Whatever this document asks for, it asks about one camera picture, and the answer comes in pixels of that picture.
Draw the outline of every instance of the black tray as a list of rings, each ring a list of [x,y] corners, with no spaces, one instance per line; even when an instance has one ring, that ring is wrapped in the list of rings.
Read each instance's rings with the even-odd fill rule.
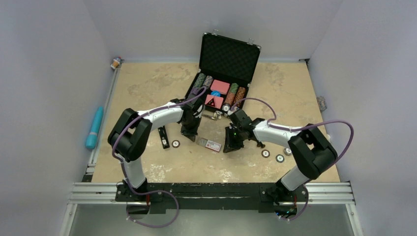
[[[204,33],[201,43],[199,73],[195,76],[185,97],[191,92],[193,84],[200,73],[206,76],[210,75],[215,80],[229,84],[236,83],[239,87],[244,87],[246,89],[244,97],[246,97],[260,52],[261,47],[258,45],[214,33]],[[207,89],[201,98],[205,101],[207,94],[210,93],[211,90]],[[223,97],[224,101],[227,94],[221,94],[220,96]],[[205,106],[205,108],[211,112],[223,112],[223,110],[211,106]]]

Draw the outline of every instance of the beige table surface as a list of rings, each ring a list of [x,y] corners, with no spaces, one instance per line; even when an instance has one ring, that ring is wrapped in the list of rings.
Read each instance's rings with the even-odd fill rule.
[[[197,63],[124,63],[120,69],[113,98],[104,124],[101,145],[92,182],[118,182],[123,179],[119,162],[111,156],[107,137],[122,111],[148,110],[183,98],[198,70]],[[275,123],[305,126],[322,121],[316,95],[305,63],[258,63],[248,97],[268,102],[277,113]],[[244,110],[252,118],[271,118],[272,112],[257,101],[247,101]],[[224,145],[225,129],[230,121],[202,118],[199,136]],[[283,147],[265,143],[269,158],[261,156],[256,142],[245,141],[241,150],[215,152],[191,142],[180,134],[180,124],[166,126],[170,143],[179,140],[179,148],[163,149],[157,130],[150,134],[142,155],[149,182],[275,182],[294,165],[292,156],[283,163],[275,160]],[[339,182],[336,167],[323,173],[317,182]]]

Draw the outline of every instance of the wooden tabletop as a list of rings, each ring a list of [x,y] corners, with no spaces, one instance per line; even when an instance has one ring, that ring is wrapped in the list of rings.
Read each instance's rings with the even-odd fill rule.
[[[148,110],[166,104],[174,98],[184,98],[194,76],[197,63],[124,63],[120,69],[113,98],[109,105],[107,121],[98,150],[92,182],[119,182],[123,179],[119,161],[111,156],[107,137],[122,111]],[[300,63],[258,63],[248,97],[260,98],[269,103],[277,113],[274,123],[288,126],[305,126],[321,122],[316,95],[307,66]],[[252,118],[271,118],[269,108],[257,101],[248,100],[244,108]],[[230,121],[202,118],[200,137],[224,145],[225,127]],[[215,152],[191,142],[180,134],[180,124],[166,126],[171,145],[180,141],[179,148],[163,149],[158,132],[150,134],[141,159],[149,182],[275,182],[294,165],[292,156],[278,163],[275,156],[283,154],[283,147],[266,144],[269,158],[261,156],[256,142],[245,141],[245,147],[234,152]],[[339,182],[336,167],[323,173],[316,182]]]

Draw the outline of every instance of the blue disc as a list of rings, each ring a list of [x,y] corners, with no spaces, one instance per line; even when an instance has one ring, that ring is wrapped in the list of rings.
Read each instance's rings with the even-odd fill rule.
[[[220,97],[220,92],[219,91],[213,91],[213,92],[211,92],[211,94],[213,96]]]

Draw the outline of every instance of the blue cylinder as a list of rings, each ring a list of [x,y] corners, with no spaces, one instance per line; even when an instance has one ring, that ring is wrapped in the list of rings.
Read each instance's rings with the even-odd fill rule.
[[[100,130],[101,120],[103,119],[103,111],[103,107],[98,107],[97,112],[95,113],[91,131],[86,140],[86,148],[88,149],[94,149],[97,143],[98,131]]]

